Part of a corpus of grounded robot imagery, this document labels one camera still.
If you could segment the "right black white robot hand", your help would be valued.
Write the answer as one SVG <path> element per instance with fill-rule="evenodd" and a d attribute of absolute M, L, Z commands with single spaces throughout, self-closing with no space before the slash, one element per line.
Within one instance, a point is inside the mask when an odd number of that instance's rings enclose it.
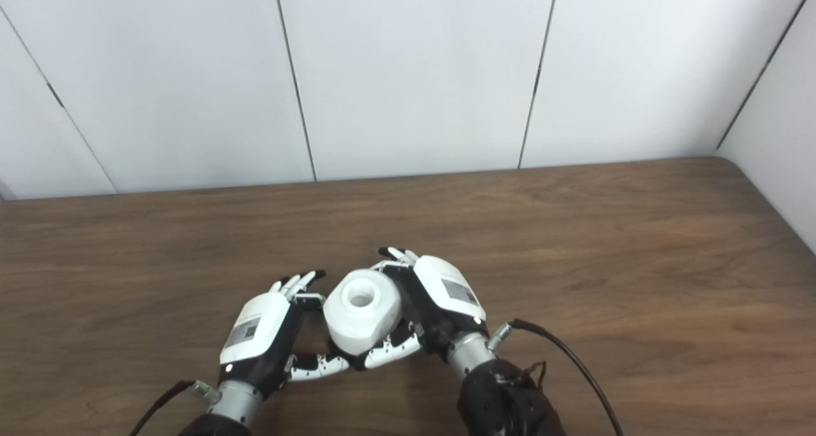
<path fill-rule="evenodd" d="M 425 352 L 455 364 L 460 375 L 495 355 L 487 348 L 486 309 L 462 272 L 445 259 L 409 249 L 380 247 L 372 269 L 397 283 Z"/>

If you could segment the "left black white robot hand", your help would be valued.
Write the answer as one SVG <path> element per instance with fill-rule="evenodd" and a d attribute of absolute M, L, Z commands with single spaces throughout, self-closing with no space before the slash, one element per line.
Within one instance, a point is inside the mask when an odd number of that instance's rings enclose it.
<path fill-rule="evenodd" d="M 219 384 L 247 384 L 266 400 L 289 381 L 317 380 L 350 369 L 341 355 L 293 351 L 304 314 L 323 308 L 326 301 L 309 292 L 325 275 L 314 270 L 283 277 L 243 305 L 219 355 Z"/>

